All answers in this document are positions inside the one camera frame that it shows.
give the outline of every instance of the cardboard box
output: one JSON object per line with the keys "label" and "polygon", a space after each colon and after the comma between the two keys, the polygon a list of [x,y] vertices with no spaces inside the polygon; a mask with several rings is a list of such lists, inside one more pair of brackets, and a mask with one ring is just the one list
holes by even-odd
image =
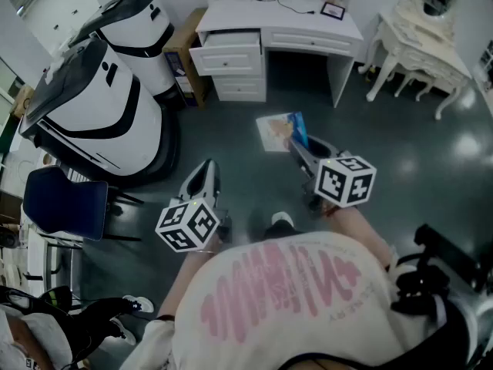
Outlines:
{"label": "cardboard box", "polygon": [[29,85],[24,85],[15,97],[14,103],[12,104],[12,108],[10,110],[10,115],[21,119],[33,94],[34,89]]}
{"label": "cardboard box", "polygon": [[189,49],[200,46],[199,36],[195,33],[195,29],[206,10],[207,8],[195,9],[186,19],[183,26],[176,30],[171,39],[163,46],[164,56],[173,72],[185,104],[200,108],[204,107],[206,96],[212,83],[209,76],[199,76]]}

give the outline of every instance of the picture frame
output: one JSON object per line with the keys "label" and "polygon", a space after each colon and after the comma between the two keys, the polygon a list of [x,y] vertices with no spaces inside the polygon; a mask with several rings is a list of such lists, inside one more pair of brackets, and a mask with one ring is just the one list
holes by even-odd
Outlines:
{"label": "picture frame", "polygon": [[322,7],[320,13],[322,15],[330,16],[331,18],[339,19],[342,21],[344,18],[344,13],[346,9],[344,7],[340,7],[339,5],[331,4],[326,2]]}

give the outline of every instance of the blue chair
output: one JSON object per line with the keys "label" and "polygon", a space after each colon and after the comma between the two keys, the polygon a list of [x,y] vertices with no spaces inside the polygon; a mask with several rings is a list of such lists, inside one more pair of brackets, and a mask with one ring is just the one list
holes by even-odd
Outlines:
{"label": "blue chair", "polygon": [[65,231],[94,241],[141,241],[104,233],[108,204],[117,196],[144,203],[109,187],[107,182],[74,183],[62,169],[51,166],[29,174],[23,207],[29,219],[47,234]]}

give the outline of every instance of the white shoe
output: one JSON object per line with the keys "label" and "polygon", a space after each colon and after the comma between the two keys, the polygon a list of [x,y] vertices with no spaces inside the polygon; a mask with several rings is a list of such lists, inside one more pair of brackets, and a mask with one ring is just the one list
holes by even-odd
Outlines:
{"label": "white shoe", "polygon": [[122,322],[120,322],[118,318],[112,318],[109,321],[118,326],[118,329],[120,329],[123,334],[121,338],[125,340],[127,344],[135,345],[137,343],[136,336],[134,336],[130,330],[125,329],[125,326],[123,326]]}
{"label": "white shoe", "polygon": [[149,299],[143,298],[142,296],[134,298],[129,294],[123,296],[123,298],[132,302],[134,311],[154,312],[154,305]]}
{"label": "white shoe", "polygon": [[274,225],[279,220],[285,220],[288,224],[290,224],[292,227],[294,227],[293,220],[291,219],[289,214],[285,213],[284,211],[280,211],[278,213],[275,213],[272,216],[272,219],[270,220],[270,222],[272,223],[272,225]]}

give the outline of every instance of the label on box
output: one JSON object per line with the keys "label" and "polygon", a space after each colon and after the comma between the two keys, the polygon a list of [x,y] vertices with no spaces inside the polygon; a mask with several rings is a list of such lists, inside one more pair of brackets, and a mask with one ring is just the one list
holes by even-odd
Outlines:
{"label": "label on box", "polygon": [[185,93],[193,93],[192,86],[190,85],[190,81],[186,77],[175,77],[176,82],[181,88],[182,92]]}

